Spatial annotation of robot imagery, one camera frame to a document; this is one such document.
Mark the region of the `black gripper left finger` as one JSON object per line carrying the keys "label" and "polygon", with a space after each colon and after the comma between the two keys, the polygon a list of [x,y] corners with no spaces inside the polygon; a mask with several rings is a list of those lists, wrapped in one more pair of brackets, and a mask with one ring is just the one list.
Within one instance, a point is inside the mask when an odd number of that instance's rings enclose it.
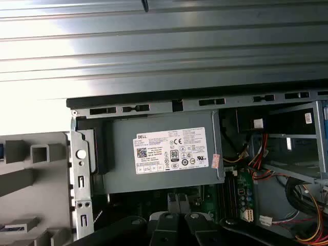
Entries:
{"label": "black gripper left finger", "polygon": [[179,195],[169,193],[167,201],[168,211],[153,213],[149,221],[128,216],[73,242],[73,245],[177,245]]}

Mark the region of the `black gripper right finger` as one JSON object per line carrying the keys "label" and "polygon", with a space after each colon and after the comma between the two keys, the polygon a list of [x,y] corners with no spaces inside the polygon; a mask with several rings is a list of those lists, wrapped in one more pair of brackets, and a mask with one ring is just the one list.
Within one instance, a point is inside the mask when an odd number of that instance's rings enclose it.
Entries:
{"label": "black gripper right finger", "polygon": [[180,211],[198,245],[300,245],[257,225],[236,218],[223,218],[215,224],[202,213],[191,212],[188,197],[178,194]]}

